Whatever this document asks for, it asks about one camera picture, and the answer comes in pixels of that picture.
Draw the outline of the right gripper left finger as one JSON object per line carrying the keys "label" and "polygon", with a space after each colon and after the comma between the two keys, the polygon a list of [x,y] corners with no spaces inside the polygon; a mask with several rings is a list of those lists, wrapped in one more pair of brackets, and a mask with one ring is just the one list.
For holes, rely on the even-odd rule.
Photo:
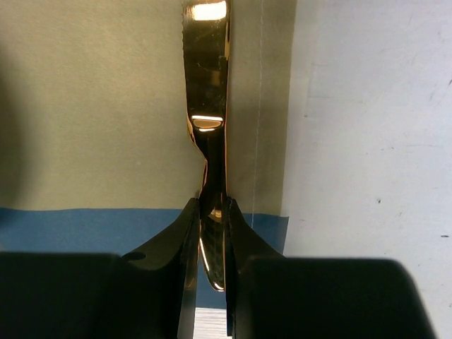
{"label": "right gripper left finger", "polygon": [[1,254],[2,338],[191,338],[200,206],[129,253]]}

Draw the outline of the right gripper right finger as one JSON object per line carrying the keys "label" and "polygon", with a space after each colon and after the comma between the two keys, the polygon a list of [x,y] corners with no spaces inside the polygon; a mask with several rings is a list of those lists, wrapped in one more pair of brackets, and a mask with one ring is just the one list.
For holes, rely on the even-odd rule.
{"label": "right gripper right finger", "polygon": [[433,338],[414,281],[382,258],[287,258],[225,219],[227,333],[233,338]]}

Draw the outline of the blue beige white cloth napkin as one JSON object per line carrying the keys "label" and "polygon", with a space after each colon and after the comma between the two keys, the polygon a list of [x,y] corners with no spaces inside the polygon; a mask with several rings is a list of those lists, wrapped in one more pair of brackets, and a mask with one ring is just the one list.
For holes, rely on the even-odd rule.
{"label": "blue beige white cloth napkin", "polygon": [[[232,4],[227,187],[282,250],[295,1]],[[1,249],[125,254],[201,186],[181,1],[1,2]]]}

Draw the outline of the gold knife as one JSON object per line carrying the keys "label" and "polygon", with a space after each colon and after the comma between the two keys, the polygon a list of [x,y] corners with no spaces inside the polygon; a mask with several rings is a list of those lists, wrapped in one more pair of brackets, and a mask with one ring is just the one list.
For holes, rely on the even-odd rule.
{"label": "gold knife", "polygon": [[187,124],[205,164],[199,192],[201,259],[208,282],[225,284],[227,205],[226,126],[230,60],[230,1],[183,5],[183,57]]}

